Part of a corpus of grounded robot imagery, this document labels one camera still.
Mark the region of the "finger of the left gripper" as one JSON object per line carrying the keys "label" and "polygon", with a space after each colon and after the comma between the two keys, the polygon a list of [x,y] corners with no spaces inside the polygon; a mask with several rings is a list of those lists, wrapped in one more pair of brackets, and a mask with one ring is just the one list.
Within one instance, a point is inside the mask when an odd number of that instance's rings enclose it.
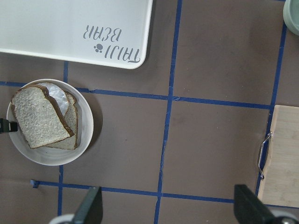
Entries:
{"label": "finger of the left gripper", "polygon": [[18,131],[17,122],[12,122],[7,119],[0,118],[0,134],[11,133]]}

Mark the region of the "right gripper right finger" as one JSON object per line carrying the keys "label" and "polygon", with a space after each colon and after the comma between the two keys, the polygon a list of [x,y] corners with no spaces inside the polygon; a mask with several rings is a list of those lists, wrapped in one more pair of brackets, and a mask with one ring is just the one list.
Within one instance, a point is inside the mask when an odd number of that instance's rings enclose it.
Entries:
{"label": "right gripper right finger", "polygon": [[234,186],[234,215],[239,224],[280,223],[245,184]]}

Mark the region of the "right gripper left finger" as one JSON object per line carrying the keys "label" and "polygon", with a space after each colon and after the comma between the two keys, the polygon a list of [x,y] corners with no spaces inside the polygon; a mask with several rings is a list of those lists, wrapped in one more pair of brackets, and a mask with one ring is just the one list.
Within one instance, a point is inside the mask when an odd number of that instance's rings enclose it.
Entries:
{"label": "right gripper left finger", "polygon": [[103,202],[101,187],[90,187],[83,202],[77,209],[74,224],[100,224],[103,219]]}

